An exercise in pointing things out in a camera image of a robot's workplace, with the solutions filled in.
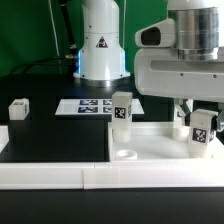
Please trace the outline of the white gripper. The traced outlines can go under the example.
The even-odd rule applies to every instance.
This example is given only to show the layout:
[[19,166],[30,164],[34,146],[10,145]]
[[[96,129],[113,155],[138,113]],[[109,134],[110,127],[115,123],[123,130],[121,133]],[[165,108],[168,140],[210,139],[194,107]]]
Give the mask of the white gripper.
[[[174,100],[174,124],[185,125],[184,101],[224,102],[224,45],[214,48],[175,48],[175,22],[166,19],[135,34],[139,47],[134,77],[142,95]],[[224,103],[218,103],[217,131],[224,131]]]

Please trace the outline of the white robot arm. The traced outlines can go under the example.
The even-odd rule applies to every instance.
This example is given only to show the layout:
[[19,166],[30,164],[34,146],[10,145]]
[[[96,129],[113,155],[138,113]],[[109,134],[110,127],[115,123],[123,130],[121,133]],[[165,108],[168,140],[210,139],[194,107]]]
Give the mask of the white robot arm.
[[[221,103],[224,131],[224,0],[166,0],[166,18],[135,34],[135,85],[143,95]],[[113,0],[82,0],[84,46],[74,76],[108,86],[128,76]]]

